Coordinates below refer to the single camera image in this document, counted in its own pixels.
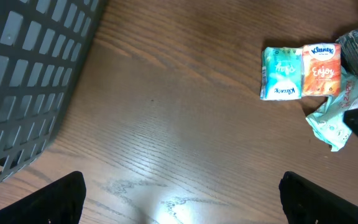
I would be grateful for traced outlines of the teal Kleenex tissue pack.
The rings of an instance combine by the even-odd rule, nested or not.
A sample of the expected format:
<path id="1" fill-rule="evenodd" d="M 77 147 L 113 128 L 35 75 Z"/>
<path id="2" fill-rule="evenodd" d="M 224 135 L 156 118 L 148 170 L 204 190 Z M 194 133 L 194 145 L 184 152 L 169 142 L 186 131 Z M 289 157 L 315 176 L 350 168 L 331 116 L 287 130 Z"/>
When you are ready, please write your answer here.
<path id="1" fill-rule="evenodd" d="M 301 56 L 301 48 L 267 47 L 262 52 L 261 100 L 301 99 Z"/>

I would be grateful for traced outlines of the orange Kleenex tissue pack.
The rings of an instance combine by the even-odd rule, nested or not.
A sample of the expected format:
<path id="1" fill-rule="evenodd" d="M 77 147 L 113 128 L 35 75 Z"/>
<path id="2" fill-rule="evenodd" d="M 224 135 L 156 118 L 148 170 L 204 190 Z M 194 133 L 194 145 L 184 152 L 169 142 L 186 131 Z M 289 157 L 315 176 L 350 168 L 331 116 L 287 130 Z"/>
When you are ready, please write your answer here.
<path id="1" fill-rule="evenodd" d="M 303 96 L 338 96 L 341 91 L 341 46 L 319 43 L 303 46 Z"/>

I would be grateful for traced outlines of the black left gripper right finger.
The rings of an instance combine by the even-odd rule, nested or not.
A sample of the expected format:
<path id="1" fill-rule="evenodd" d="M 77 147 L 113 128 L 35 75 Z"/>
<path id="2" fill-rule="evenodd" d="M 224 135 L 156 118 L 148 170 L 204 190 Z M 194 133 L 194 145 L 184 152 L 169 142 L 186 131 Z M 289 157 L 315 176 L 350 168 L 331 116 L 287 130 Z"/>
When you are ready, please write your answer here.
<path id="1" fill-rule="evenodd" d="M 358 224 L 358 206 L 292 171 L 284 173 L 279 190 L 288 223 Z"/>

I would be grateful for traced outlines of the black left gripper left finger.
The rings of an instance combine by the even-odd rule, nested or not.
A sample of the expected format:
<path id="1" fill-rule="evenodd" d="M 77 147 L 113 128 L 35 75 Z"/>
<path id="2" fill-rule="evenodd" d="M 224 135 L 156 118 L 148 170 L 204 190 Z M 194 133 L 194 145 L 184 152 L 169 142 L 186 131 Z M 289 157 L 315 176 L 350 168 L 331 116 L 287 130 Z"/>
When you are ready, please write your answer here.
<path id="1" fill-rule="evenodd" d="M 86 197 L 83 174 L 74 171 L 0 210 L 0 224 L 78 224 Z"/>

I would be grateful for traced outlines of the grey plastic basket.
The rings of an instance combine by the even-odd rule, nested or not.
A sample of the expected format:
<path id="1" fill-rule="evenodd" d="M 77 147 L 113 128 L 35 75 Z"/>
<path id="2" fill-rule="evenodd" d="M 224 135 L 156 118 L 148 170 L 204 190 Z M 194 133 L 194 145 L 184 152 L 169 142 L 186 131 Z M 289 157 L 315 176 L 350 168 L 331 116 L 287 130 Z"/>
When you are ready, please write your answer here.
<path id="1" fill-rule="evenodd" d="M 0 0 L 0 183 L 57 136 L 104 0 Z"/>

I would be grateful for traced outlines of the mint green wipes pouch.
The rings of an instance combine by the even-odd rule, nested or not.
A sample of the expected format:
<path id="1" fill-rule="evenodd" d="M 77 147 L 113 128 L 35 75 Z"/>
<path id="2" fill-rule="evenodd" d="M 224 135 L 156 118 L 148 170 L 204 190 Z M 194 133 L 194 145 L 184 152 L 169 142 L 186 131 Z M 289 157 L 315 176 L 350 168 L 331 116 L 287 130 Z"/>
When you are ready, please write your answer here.
<path id="1" fill-rule="evenodd" d="M 343 119 L 344 113 L 353 109 L 358 109 L 358 76 L 342 68 L 340 94 L 328 97 L 306 121 L 318 139 L 329 144 L 332 152 L 338 152 L 352 134 Z"/>

